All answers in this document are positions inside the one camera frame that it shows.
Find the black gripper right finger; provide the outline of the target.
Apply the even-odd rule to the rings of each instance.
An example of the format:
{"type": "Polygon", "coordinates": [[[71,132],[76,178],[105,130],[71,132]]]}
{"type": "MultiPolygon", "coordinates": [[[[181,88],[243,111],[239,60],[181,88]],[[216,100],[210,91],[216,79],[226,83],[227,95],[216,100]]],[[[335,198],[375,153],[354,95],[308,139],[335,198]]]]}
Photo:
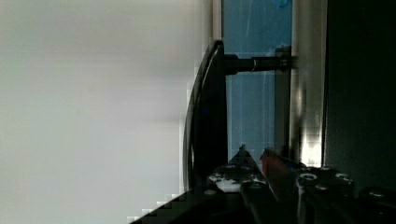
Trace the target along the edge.
{"type": "Polygon", "coordinates": [[[290,216],[292,224],[297,221],[296,180],[298,171],[305,168],[301,162],[278,155],[267,147],[260,156],[262,173],[283,210],[290,216]]]}

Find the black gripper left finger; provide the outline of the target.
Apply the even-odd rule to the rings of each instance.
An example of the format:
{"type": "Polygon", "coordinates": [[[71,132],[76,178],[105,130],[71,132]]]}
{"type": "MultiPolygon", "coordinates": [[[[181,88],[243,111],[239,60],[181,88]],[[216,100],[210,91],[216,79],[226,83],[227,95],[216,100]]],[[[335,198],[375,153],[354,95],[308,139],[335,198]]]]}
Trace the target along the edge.
{"type": "Polygon", "coordinates": [[[257,163],[243,144],[227,164],[217,167],[207,178],[211,190],[223,193],[236,193],[247,182],[266,184],[257,163]]]}

